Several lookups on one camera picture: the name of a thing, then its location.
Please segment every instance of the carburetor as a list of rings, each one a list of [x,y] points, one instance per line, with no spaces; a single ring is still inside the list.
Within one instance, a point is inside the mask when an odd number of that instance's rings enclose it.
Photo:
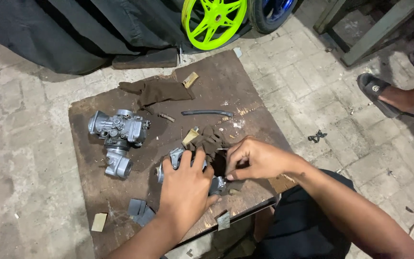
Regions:
[[[127,179],[133,162],[125,155],[132,146],[140,147],[143,144],[150,126],[149,120],[128,110],[118,110],[114,116],[97,111],[90,118],[89,133],[105,140],[109,164],[106,174]]]
[[[183,154],[185,149],[183,147],[178,147],[173,149],[169,152],[170,162],[172,163],[172,168],[175,170],[180,167],[180,159],[181,155]],[[204,166],[202,169],[204,170],[207,167],[207,162],[204,160]],[[157,175],[157,182],[162,183],[164,182],[164,171],[162,170],[162,163],[156,168],[156,175]],[[212,184],[210,185],[210,189],[208,191],[209,195],[213,194],[220,194],[226,189],[226,183],[223,180],[223,177],[213,176]]]

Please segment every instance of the black slipper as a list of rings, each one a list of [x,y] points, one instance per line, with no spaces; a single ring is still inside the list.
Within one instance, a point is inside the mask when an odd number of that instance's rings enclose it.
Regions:
[[[363,73],[357,77],[357,85],[363,94],[368,97],[370,101],[373,102],[384,115],[386,115],[386,117],[395,118],[402,113],[394,106],[378,100],[378,96],[381,95],[386,87],[391,86],[391,84],[376,78],[370,73]]]

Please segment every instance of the black rubber hose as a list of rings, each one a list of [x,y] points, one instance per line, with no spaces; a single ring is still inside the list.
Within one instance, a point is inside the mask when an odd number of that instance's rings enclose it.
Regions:
[[[225,115],[230,118],[234,116],[234,113],[227,112],[227,111],[221,111],[221,110],[198,110],[198,111],[184,111],[181,112],[181,115],[197,115],[197,114],[219,114],[219,115]]]

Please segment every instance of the neon green wheel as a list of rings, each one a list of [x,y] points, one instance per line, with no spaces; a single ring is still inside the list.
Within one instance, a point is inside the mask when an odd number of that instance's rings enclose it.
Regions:
[[[233,37],[246,10],[247,0],[185,0],[181,21],[196,48],[211,50]]]

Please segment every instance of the hand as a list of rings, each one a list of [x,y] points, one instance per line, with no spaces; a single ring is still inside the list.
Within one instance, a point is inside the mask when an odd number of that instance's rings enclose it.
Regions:
[[[184,151],[177,170],[172,168],[169,157],[162,162],[164,182],[157,215],[171,221],[180,240],[220,198],[219,195],[208,197],[213,168],[209,165],[202,172],[205,157],[204,150],[198,149],[191,166],[191,151]]]
[[[249,163],[250,166],[237,169]],[[272,178],[282,173],[298,170],[302,157],[285,152],[253,136],[246,136],[226,153],[226,178],[242,180],[247,178]]]

